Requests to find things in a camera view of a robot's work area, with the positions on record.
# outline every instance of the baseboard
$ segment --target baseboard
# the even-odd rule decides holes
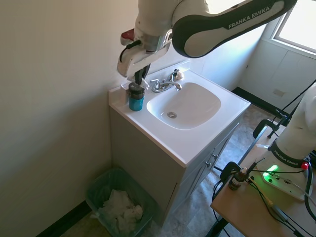
[[[91,212],[90,207],[83,201],[36,237],[60,237],[89,212]]]
[[[263,109],[267,112],[269,112],[270,114],[277,116],[278,118],[281,118],[281,116],[277,113],[277,110],[281,111],[281,109],[279,109],[278,107],[260,99],[259,97],[249,93],[248,91],[245,91],[243,89],[241,89],[240,87],[236,87],[232,93],[240,96],[241,98],[251,102],[252,104],[254,104],[255,106],[259,107],[260,109]]]

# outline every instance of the faucet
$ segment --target faucet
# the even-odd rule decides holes
[[[154,93],[161,93],[163,91],[169,90],[171,87],[175,86],[176,90],[181,90],[182,86],[181,84],[173,81],[167,81],[160,83],[159,79],[151,80],[150,83],[154,82],[154,86],[152,87],[152,91]]]
[[[181,84],[179,84],[179,83],[177,83],[177,82],[173,82],[173,81],[167,81],[167,82],[165,82],[165,83],[162,83],[162,84],[160,84],[160,86],[161,87],[164,87],[164,86],[169,86],[169,85],[171,85],[169,88],[171,88],[172,86],[176,86],[176,90],[181,90],[182,89],[182,85]]]
[[[161,93],[163,91],[169,90],[173,86],[175,86],[176,90],[181,90],[181,84],[173,81],[174,76],[177,75],[178,72],[179,69],[175,69],[174,72],[171,73],[170,76],[168,76],[167,80],[163,80],[162,83],[160,83],[159,79],[151,80],[150,83],[155,83],[155,85],[152,88],[152,91],[154,93]]]

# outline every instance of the wooden table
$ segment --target wooden table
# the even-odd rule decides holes
[[[285,128],[280,127],[278,133],[282,133]],[[270,145],[276,136],[271,139],[267,136],[271,132],[271,128],[267,128],[263,135],[259,138],[254,147],[249,151],[244,160],[241,162],[241,167],[249,167],[260,155],[265,151],[259,145]],[[252,172],[257,184],[263,189],[268,198],[272,200],[282,211],[294,219],[306,231],[316,236],[316,223],[309,215],[303,201],[299,201],[290,195],[266,184],[263,182],[261,175],[257,172]],[[316,199],[316,172],[314,171],[313,178],[313,193],[312,198]],[[258,191],[251,187],[246,182],[236,191],[232,191],[225,183],[217,194],[211,207],[219,213],[223,219],[213,226],[213,232],[210,230],[207,236],[218,236],[222,228],[231,223],[246,237],[291,237],[295,236],[286,226],[274,220],[268,213],[263,201],[261,200]],[[313,213],[316,213],[316,208],[310,202]],[[303,236],[309,236],[299,227],[294,225]]]

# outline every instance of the tile floor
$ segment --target tile floor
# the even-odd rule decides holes
[[[273,116],[251,105],[246,111],[240,125],[220,156],[217,166],[224,168],[229,161],[238,162],[253,142],[252,132],[262,119]],[[211,204],[213,186],[219,180],[219,171],[210,172],[190,198],[160,228],[155,222],[144,232],[143,237],[204,237],[215,223]],[[61,237],[109,237],[98,220],[90,219],[90,214],[81,219]],[[232,237],[242,237],[233,226],[226,226]]]

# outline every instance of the vanity cabinet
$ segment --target vanity cabinet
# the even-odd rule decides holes
[[[182,167],[149,136],[110,108],[113,165],[122,167],[157,202],[154,220],[162,225],[216,164],[242,114],[193,160]]]

